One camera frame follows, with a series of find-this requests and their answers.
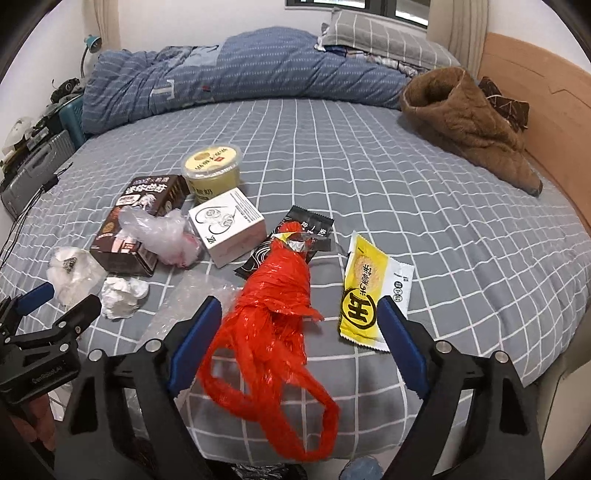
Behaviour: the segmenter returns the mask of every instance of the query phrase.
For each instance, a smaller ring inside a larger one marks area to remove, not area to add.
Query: human hand
[[[40,440],[47,450],[56,449],[56,422],[49,405],[49,395],[43,395],[28,404],[31,415],[36,419],[35,426],[19,417],[10,417],[13,425],[27,442]]]

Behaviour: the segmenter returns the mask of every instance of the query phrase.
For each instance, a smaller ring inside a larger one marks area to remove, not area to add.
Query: snack package
[[[90,246],[90,254],[107,271],[123,275],[154,274],[158,257],[119,224],[119,212],[129,205],[159,217],[181,208],[189,187],[181,175],[136,177],[115,206]]]
[[[313,233],[315,235],[328,237],[335,221],[332,218],[325,217],[319,213],[310,212],[294,205],[291,207],[290,211],[280,222],[280,224],[277,225],[277,227],[275,227],[275,229],[267,236],[265,241],[254,249],[252,255],[248,257],[248,260],[236,270],[234,270],[236,275],[246,280],[258,267],[261,266],[271,250],[273,235],[279,233],[281,225],[286,222],[298,222],[304,231]],[[310,263],[310,260],[312,260],[314,255],[316,255],[315,251],[309,251],[306,255],[306,263]]]
[[[345,289],[341,300],[339,333],[358,345],[389,352],[379,331],[376,305],[390,295],[406,316],[414,267],[400,263],[353,232],[345,268]]]

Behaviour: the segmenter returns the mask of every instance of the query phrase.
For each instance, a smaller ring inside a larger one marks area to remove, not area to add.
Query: yogurt cup
[[[238,187],[242,151],[235,145],[212,145],[192,152],[183,159],[183,177],[195,192],[196,203],[203,203]]]

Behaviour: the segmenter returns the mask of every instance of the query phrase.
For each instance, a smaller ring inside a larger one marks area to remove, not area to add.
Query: wooden bed frame
[[[591,74],[535,45],[486,35],[479,78],[530,104],[525,147],[591,235]]]

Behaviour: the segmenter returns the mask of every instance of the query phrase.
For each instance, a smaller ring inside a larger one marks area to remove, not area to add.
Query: red plastic bag
[[[281,232],[301,232],[298,222],[289,222]],[[334,446],[339,406],[304,367],[307,362],[302,317],[323,320],[310,307],[310,269],[298,254],[280,240],[250,276],[234,310],[222,321],[197,372],[205,392],[234,415],[256,421],[277,452],[298,462],[328,457]],[[249,394],[235,390],[212,376],[212,356],[219,348],[234,350],[238,368]],[[323,431],[317,450],[306,452],[297,433],[281,411],[283,384],[305,388],[324,405]]]

